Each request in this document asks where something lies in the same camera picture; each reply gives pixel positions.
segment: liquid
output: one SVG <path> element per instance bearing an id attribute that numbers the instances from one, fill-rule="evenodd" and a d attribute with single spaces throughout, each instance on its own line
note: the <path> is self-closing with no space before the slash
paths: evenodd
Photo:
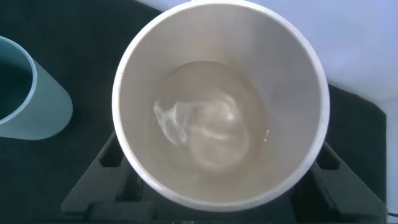
<path id="1" fill-rule="evenodd" d="M 266 110 L 245 74 L 215 62 L 192 62 L 168 74 L 154 93 L 152 148 L 175 169 L 230 172 L 265 150 Z"/>
<path id="2" fill-rule="evenodd" d="M 0 119 L 18 109 L 29 94 L 31 86 L 31 71 L 0 62 Z"/>

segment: black holder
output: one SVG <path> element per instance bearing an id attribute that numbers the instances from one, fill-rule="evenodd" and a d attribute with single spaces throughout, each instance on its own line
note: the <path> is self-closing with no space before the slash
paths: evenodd
<path id="1" fill-rule="evenodd" d="M 381 200 L 325 142 L 292 189 L 241 212 L 203 212 L 174 203 L 134 172 L 113 133 L 62 203 L 62 223 L 385 223 Z"/>

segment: black mat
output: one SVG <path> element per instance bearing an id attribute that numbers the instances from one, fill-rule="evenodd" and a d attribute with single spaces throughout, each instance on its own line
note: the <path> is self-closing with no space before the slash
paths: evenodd
<path id="1" fill-rule="evenodd" d="M 326 142 L 383 201 L 386 201 L 386 115 L 374 104 L 329 85 Z"/>
<path id="2" fill-rule="evenodd" d="M 73 118 L 42 141 L 0 138 L 0 223 L 62 218 L 60 204 L 113 130 L 111 88 L 128 43 L 158 11 L 133 0 L 0 0 L 0 35 L 69 92 Z M 385 198 L 386 117 L 330 87 L 327 141 Z"/>

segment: white cup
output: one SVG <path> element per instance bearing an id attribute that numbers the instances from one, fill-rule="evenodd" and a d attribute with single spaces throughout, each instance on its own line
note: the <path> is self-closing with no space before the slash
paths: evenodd
<path id="1" fill-rule="evenodd" d="M 190 178 L 166 144 L 148 145 L 165 137 L 148 132 L 147 118 L 167 74 L 199 61 L 242 71 L 265 105 L 269 136 L 249 165 Z M 247 1 L 203 0 L 164 12 L 136 35 L 116 73 L 112 109 L 124 154 L 152 188 L 190 208 L 230 212 L 269 202 L 303 177 L 325 138 L 329 94 L 316 53 L 283 17 Z"/>

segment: light blue cup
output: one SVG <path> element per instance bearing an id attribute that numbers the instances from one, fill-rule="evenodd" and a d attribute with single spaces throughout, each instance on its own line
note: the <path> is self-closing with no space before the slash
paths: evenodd
<path id="1" fill-rule="evenodd" d="M 0 36 L 0 137 L 37 140 L 72 117 L 68 93 L 17 43 Z"/>

